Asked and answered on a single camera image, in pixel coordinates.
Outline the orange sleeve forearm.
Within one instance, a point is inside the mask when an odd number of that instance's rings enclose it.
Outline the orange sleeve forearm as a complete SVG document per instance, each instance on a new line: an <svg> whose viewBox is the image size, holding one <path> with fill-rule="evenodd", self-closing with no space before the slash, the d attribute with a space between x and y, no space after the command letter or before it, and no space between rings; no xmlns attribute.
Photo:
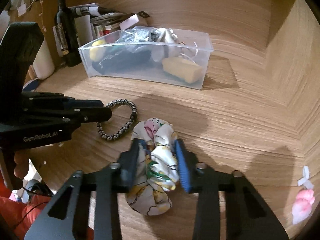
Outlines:
<svg viewBox="0 0 320 240"><path fill-rule="evenodd" d="M36 194L25 204L10 200L10 195L11 191L1 179L1 239L24 239L51 198Z"/></svg>

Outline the person's left hand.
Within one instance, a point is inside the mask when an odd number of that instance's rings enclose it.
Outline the person's left hand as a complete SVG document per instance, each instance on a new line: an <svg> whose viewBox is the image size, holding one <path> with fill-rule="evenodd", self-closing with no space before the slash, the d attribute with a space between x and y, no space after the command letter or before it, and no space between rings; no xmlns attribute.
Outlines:
<svg viewBox="0 0 320 240"><path fill-rule="evenodd" d="M17 178L23 179L29 171L30 150L21 150L15 152L14 162L14 175Z"/></svg>

